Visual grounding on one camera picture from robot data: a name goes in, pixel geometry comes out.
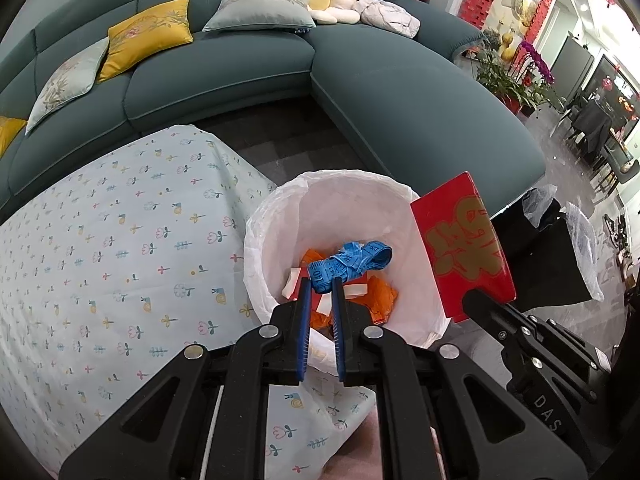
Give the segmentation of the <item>white lined trash bin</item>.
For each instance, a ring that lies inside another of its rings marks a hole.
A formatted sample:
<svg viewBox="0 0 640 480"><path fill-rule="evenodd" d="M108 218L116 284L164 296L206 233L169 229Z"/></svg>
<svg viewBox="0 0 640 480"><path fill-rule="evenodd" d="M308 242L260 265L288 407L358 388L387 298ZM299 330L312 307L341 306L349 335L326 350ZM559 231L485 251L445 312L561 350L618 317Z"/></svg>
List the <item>white lined trash bin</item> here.
<svg viewBox="0 0 640 480"><path fill-rule="evenodd" d="M347 242L378 240L393 249L381 275L398 292L386 328L421 348L442 338L449 320L411 211L417 198L361 170L304 172L276 188L246 222L244 285L258 320L269 321L307 249L331 255Z"/></svg>

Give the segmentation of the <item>yellow cushion centre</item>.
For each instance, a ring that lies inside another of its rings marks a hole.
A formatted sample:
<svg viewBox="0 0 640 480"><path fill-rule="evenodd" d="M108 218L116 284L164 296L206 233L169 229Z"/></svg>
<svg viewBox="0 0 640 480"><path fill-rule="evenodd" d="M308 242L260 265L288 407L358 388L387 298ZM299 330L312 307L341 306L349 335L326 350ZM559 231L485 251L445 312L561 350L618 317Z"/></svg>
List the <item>yellow cushion centre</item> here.
<svg viewBox="0 0 640 480"><path fill-rule="evenodd" d="M189 2L160 3L110 27L106 58L96 82L119 76L155 53L190 44Z"/></svg>

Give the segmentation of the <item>yellow cushion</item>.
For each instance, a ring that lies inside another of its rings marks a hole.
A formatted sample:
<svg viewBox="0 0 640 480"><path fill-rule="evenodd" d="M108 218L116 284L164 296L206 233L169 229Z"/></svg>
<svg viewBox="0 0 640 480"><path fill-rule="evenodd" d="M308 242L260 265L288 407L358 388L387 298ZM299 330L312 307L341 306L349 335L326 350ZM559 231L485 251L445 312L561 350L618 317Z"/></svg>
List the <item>yellow cushion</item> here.
<svg viewBox="0 0 640 480"><path fill-rule="evenodd" d="M96 82L119 76L155 53L190 44L189 2L160 3L110 27L106 58Z"/></svg>
<svg viewBox="0 0 640 480"><path fill-rule="evenodd" d="M4 155L15 137L25 128L26 119L0 117L0 157Z"/></svg>

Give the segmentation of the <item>light blue embroidered cushion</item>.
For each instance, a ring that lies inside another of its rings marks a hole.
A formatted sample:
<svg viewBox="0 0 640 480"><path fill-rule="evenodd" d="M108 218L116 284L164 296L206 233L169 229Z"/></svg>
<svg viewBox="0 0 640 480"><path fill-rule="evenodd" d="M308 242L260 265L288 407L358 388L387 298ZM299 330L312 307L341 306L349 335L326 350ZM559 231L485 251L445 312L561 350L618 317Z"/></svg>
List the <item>light blue embroidered cushion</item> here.
<svg viewBox="0 0 640 480"><path fill-rule="evenodd" d="M26 136L44 118L92 89L109 44L110 38L104 37L58 66L42 87L30 112L25 128Z"/></svg>

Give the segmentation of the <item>teal sectional sofa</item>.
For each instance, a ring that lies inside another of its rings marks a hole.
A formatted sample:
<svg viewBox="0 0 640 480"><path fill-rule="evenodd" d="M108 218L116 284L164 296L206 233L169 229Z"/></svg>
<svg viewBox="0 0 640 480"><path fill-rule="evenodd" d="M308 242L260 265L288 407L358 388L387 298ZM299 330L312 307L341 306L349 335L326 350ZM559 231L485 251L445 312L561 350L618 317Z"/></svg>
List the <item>teal sectional sofa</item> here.
<svg viewBox="0 0 640 480"><path fill-rule="evenodd" d="M1 111L26 118L48 78L108 29L170 0L38 0L1 46ZM368 25L309 32L206 32L221 0L188 0L190 44L97 84L22 134L1 159L1 213L115 148L177 124L312 91L366 165L427 193L468 172L490 212L546 171L525 126L456 65L480 42L461 18L392 0L420 21L414 38Z"/></svg>

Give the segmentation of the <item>potted orchid plant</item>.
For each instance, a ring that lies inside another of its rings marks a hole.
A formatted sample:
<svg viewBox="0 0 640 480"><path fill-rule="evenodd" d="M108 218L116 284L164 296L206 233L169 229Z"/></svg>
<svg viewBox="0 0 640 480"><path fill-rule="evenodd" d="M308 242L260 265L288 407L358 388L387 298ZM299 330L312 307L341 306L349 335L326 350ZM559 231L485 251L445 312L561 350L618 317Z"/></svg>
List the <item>potted orchid plant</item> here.
<svg viewBox="0 0 640 480"><path fill-rule="evenodd" d="M484 30L482 43L469 56L476 63L476 81L514 115L530 116L542 104L564 107L550 67L530 42L514 44L510 32Z"/></svg>

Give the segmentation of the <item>white folded blanket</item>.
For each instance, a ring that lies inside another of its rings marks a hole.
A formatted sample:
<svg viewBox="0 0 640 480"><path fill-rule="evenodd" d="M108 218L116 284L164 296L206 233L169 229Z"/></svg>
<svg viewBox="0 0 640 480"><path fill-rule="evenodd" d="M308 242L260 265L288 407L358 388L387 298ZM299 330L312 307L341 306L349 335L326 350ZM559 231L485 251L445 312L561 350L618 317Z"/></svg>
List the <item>white folded blanket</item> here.
<svg viewBox="0 0 640 480"><path fill-rule="evenodd" d="M352 8L360 15L361 23L410 39L418 34L421 27L415 16L386 0L357 0Z"/></svg>

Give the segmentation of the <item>red gold gift envelope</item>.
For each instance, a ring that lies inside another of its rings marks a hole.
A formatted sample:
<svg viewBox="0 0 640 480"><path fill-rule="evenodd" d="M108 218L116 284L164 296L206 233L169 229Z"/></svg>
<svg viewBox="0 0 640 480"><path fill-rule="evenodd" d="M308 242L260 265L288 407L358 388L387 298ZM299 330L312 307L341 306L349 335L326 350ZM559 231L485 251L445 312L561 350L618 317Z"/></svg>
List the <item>red gold gift envelope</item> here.
<svg viewBox="0 0 640 480"><path fill-rule="evenodd" d="M411 211L447 318L468 318L463 297L473 289L498 304L515 299L506 255L469 172L414 200Z"/></svg>

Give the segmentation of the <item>orange plastic bag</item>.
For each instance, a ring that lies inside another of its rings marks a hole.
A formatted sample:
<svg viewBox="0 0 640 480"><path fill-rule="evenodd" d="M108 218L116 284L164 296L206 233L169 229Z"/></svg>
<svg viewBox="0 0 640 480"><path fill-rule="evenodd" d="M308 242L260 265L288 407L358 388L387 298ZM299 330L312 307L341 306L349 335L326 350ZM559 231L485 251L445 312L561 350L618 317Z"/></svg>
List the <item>orange plastic bag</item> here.
<svg viewBox="0 0 640 480"><path fill-rule="evenodd" d="M300 260L299 266L290 269L290 276L282 289L282 296L287 300L295 300L298 297L300 281L302 278L308 278L308 264L326 258L329 256L314 249L308 249ZM388 321L398 297L397 290L382 278L381 271L369 271L362 278L343 284L345 299L366 307L374 324L384 324ZM314 330L327 330L332 325L331 292L318 294L311 286L311 293L310 326Z"/></svg>

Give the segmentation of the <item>yellow cushion left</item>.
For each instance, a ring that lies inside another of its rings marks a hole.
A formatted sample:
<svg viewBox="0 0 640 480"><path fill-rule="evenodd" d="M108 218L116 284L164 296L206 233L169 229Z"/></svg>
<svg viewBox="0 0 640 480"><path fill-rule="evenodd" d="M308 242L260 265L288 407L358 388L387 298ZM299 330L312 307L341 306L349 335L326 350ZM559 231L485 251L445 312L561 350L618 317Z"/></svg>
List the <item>yellow cushion left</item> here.
<svg viewBox="0 0 640 480"><path fill-rule="evenodd" d="M0 157L4 155L15 137L25 128L26 119L0 117Z"/></svg>

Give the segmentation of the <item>floral light blue tablecloth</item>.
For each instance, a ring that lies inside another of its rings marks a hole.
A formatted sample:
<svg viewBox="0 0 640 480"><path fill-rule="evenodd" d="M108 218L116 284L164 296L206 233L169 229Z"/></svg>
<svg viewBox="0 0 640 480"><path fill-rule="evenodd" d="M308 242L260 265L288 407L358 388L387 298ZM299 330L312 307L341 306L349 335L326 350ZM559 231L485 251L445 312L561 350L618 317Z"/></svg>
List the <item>floral light blue tablecloth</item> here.
<svg viewBox="0 0 640 480"><path fill-rule="evenodd" d="M173 126L118 148L1 228L1 405L49 474L189 344L258 325L245 223L273 184Z"/></svg>

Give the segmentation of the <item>blue measuring tape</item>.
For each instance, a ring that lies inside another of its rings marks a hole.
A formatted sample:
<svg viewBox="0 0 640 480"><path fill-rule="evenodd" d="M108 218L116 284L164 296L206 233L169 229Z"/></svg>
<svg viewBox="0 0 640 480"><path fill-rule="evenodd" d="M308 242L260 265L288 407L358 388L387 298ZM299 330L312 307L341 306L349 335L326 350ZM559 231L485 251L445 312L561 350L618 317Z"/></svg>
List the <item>blue measuring tape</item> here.
<svg viewBox="0 0 640 480"><path fill-rule="evenodd" d="M348 242L329 258L309 263L308 278L315 292L326 294L335 280L346 284L369 271L384 270L392 258L393 249L378 240L366 244Z"/></svg>

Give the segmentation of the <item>black bag with plastic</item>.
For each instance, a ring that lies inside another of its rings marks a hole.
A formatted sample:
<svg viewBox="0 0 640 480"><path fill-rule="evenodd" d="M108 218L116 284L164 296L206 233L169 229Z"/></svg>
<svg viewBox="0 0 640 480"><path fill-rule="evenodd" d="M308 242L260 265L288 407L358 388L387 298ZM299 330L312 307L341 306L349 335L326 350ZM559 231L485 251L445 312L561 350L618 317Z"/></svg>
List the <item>black bag with plastic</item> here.
<svg viewBox="0 0 640 480"><path fill-rule="evenodd" d="M597 237L579 207L562 205L558 188L531 188L491 219L506 255L522 312L589 300L602 301L597 272Z"/></svg>

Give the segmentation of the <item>grey green cushion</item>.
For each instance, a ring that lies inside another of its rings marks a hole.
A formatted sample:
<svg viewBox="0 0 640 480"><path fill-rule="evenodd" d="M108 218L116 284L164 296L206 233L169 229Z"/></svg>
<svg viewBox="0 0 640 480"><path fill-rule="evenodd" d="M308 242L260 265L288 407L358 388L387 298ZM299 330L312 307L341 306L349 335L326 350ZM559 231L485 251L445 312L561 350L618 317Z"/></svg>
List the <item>grey green cushion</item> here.
<svg viewBox="0 0 640 480"><path fill-rule="evenodd" d="M307 0L221 0L203 32L315 27Z"/></svg>

